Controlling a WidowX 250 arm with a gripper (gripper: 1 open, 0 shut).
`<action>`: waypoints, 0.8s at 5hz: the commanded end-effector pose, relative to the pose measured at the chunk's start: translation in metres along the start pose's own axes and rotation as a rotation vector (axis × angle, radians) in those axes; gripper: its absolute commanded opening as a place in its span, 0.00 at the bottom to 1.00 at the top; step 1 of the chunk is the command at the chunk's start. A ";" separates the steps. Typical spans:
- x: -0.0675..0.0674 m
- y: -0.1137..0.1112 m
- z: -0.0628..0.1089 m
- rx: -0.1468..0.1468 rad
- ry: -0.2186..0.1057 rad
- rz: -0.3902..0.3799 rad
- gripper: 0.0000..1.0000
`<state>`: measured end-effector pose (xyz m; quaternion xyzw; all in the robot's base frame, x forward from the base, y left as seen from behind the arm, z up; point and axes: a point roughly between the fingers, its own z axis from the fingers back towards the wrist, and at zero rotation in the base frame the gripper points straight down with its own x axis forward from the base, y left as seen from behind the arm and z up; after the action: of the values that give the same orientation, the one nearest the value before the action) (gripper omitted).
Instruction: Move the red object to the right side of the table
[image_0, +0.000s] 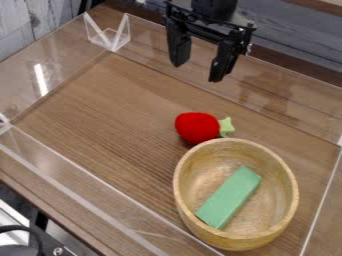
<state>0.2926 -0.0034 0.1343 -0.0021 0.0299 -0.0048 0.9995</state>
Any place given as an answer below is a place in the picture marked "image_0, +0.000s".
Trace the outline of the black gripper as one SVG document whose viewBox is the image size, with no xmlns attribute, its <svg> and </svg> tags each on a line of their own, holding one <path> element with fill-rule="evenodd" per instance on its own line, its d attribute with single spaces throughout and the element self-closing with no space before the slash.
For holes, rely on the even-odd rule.
<svg viewBox="0 0 342 256">
<path fill-rule="evenodd" d="M 191 54 L 191 37 L 217 44 L 209 82 L 219 82 L 231 73 L 239 53 L 247 54 L 255 22 L 238 11 L 238 0 L 164 0 L 164 24 L 169 61 L 183 65 Z"/>
</svg>

